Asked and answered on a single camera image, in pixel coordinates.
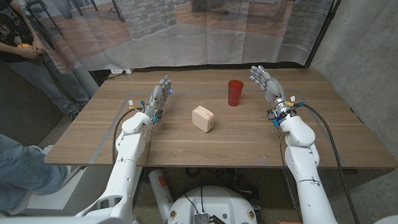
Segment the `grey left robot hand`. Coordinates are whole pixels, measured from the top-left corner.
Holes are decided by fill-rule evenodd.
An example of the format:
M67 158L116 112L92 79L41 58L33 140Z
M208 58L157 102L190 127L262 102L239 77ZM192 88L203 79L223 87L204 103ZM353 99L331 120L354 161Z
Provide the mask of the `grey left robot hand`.
M150 118L160 113L164 108L167 98L172 93L172 82L169 76L163 77L152 90L149 100L144 108L144 113Z

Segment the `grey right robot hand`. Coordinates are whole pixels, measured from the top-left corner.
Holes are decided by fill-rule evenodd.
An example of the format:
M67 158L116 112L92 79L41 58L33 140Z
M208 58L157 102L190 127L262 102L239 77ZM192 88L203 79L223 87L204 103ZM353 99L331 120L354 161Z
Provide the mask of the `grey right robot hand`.
M291 114L292 107L286 103L287 98L279 81L271 77L261 65L251 67L251 80L259 85L266 100L273 107L272 110L268 111L268 118L270 120L275 119L278 123L283 122Z

